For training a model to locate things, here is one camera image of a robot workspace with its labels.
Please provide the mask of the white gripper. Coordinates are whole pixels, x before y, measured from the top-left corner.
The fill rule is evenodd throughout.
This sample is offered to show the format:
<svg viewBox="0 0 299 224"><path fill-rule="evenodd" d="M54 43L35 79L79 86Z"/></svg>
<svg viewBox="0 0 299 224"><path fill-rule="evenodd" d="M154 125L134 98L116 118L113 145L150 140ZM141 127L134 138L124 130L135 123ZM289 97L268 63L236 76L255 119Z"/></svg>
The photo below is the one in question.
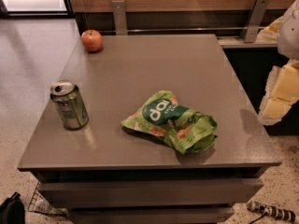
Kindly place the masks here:
<svg viewBox="0 0 299 224"><path fill-rule="evenodd" d="M299 100L299 0L256 37L257 42L277 40L278 52L292 60L282 67L274 66L268 75L258 113L258 121L266 126L280 122Z"/></svg>

